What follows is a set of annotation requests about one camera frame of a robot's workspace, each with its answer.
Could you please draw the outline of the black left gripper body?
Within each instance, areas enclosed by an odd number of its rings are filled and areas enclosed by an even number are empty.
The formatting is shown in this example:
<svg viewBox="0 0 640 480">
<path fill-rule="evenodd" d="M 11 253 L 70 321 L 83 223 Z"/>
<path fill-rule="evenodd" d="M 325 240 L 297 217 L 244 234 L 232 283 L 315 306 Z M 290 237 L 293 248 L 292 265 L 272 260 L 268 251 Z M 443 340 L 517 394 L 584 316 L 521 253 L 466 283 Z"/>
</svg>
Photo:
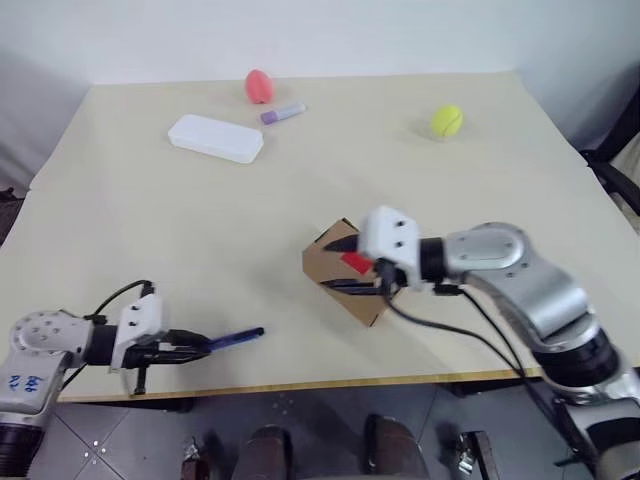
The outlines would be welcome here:
<svg viewBox="0 0 640 480">
<path fill-rule="evenodd" d="M 132 395 L 146 393 L 147 370 L 151 365 L 168 365 L 173 360 L 172 334 L 167 331 L 156 340 L 136 343 L 128 348 L 124 355 L 122 367 L 125 370 L 136 370 L 136 382 Z"/>
</svg>

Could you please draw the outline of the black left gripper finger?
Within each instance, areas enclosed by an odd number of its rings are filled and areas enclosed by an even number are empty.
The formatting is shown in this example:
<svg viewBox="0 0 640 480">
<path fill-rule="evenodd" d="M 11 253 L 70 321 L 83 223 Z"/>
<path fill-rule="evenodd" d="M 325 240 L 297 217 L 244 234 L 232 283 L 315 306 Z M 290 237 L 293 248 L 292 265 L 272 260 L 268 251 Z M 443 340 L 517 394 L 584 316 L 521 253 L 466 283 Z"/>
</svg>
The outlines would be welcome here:
<svg viewBox="0 0 640 480">
<path fill-rule="evenodd" d="M 149 365 L 180 365 L 196 360 L 203 359 L 210 355 L 210 351 L 198 351 L 193 349 L 186 350 L 173 350 L 162 351 L 152 353 L 149 356 Z"/>
<path fill-rule="evenodd" d="M 176 347 L 209 348 L 210 339 L 202 334 L 184 329 L 168 331 L 168 342 Z"/>
</svg>

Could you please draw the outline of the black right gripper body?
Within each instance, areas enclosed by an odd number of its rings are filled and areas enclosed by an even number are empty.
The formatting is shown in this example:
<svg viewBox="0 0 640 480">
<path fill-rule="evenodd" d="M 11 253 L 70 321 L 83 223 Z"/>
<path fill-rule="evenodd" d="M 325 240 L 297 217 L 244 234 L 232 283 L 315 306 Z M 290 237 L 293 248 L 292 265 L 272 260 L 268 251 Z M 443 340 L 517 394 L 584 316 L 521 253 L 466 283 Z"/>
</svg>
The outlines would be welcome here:
<svg viewBox="0 0 640 480">
<path fill-rule="evenodd" d="M 378 259 L 374 263 L 376 281 L 374 294 L 386 299 L 393 299 L 399 290 L 408 285 L 405 272 L 398 265 L 387 259 Z"/>
</svg>

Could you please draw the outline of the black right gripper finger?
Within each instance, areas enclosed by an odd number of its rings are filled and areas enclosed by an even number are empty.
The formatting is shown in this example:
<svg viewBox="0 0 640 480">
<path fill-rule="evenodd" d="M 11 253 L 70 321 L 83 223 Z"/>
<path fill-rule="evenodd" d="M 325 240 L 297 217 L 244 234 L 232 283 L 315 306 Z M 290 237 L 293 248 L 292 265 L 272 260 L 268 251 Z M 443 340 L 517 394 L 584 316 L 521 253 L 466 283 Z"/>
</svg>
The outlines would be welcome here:
<svg viewBox="0 0 640 480">
<path fill-rule="evenodd" d="M 352 296 L 381 296 L 381 287 L 376 282 L 361 282 L 356 279 L 333 279 L 321 285 L 333 291 Z"/>
<path fill-rule="evenodd" d="M 359 235 L 351 234 L 327 243 L 323 249 L 330 252 L 357 252 Z"/>
</svg>

